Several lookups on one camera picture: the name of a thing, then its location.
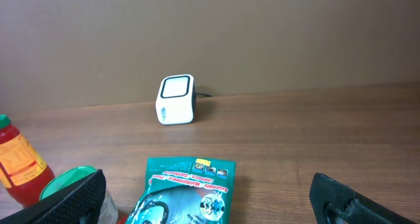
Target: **red sauce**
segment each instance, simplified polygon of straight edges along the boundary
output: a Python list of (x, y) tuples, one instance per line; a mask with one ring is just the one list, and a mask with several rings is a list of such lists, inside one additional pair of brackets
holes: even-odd
[(0, 129), (0, 169), (7, 192), (24, 208), (37, 203), (42, 190), (54, 179), (51, 168), (11, 123)]
[(129, 216), (127, 214), (123, 213), (121, 215), (120, 219), (118, 220), (117, 224), (124, 224), (128, 218), (129, 218)]

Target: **bottle cap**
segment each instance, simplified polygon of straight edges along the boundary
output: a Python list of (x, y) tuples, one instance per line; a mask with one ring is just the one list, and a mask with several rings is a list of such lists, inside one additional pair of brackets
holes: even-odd
[(42, 190), (39, 199), (42, 200), (59, 191), (60, 189), (63, 189), (64, 187), (67, 187), (94, 172), (96, 172), (96, 168), (91, 166), (81, 166), (78, 168), (70, 169), (50, 181), (44, 190)]
[(11, 124), (11, 120), (6, 116), (6, 114), (0, 114), (0, 129)]

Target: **wooden table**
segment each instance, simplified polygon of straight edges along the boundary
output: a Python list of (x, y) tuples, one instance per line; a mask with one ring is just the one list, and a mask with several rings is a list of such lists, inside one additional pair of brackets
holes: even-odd
[[(10, 115), (56, 174), (102, 168), (130, 212), (146, 159), (233, 160), (231, 223), (315, 223), (316, 172), (420, 222), (420, 84), (198, 99), (194, 123), (163, 126), (154, 102)], [(0, 189), (0, 218), (20, 209)]]

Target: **yellow label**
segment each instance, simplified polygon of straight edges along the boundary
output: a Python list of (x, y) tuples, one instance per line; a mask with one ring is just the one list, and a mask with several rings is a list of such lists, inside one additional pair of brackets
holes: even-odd
[(204, 160), (204, 159), (201, 159), (201, 158), (197, 158), (196, 163), (203, 164), (205, 166), (210, 166), (210, 164), (211, 164), (210, 161)]
[(7, 177), (5, 176), (5, 174), (0, 170), (0, 181), (2, 182), (2, 184), (6, 187), (6, 188), (11, 188), (12, 185), (9, 182), (9, 180), (7, 179)]
[[(15, 186), (31, 181), (47, 167), (47, 163), (22, 134), (0, 145), (0, 163)], [(2, 171), (0, 173), (0, 180), (7, 188), (10, 184), (7, 179), (7, 183), (3, 181), (2, 176), (5, 174)]]

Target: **white cube device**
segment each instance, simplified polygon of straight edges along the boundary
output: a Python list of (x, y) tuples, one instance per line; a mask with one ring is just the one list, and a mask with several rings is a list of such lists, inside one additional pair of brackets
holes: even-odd
[(190, 123), (194, 119), (196, 89), (189, 74), (162, 80), (156, 99), (156, 114), (163, 125)]

